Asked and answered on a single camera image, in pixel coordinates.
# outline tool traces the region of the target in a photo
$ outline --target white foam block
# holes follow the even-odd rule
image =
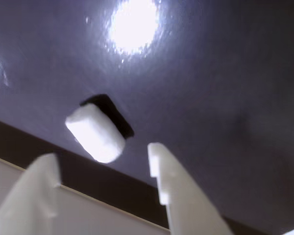
[[[78,108],[65,122],[77,141],[98,162],[110,163],[122,154],[125,139],[96,105]]]

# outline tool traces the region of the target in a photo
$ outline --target dark stripe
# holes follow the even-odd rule
[[[36,157],[51,152],[58,156],[63,185],[169,227],[166,210],[159,204],[154,187],[0,122],[1,159],[27,168]],[[236,235],[263,235],[235,221],[225,220]]]

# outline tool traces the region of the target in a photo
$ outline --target white plastic tab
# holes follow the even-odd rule
[[[0,207],[0,235],[50,235],[60,175],[53,154],[38,158],[19,178]]]
[[[157,178],[172,235],[233,235],[204,192],[162,144],[148,145],[150,174]]]

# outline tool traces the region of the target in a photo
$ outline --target foam piece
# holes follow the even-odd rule
[[[86,104],[78,108],[67,117],[65,124],[96,161],[110,163],[122,154],[124,137],[96,105]]]
[[[172,235],[233,235],[196,182],[162,144],[148,145],[151,177],[167,208]]]
[[[50,235],[60,174],[55,155],[38,158],[0,207],[0,235]]]

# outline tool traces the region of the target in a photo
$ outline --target purple surface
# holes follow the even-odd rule
[[[294,228],[294,1],[162,0],[133,56],[105,47],[117,3],[0,0],[0,121],[91,158],[64,120],[108,94],[135,131],[110,167],[155,186],[160,141],[225,216]]]

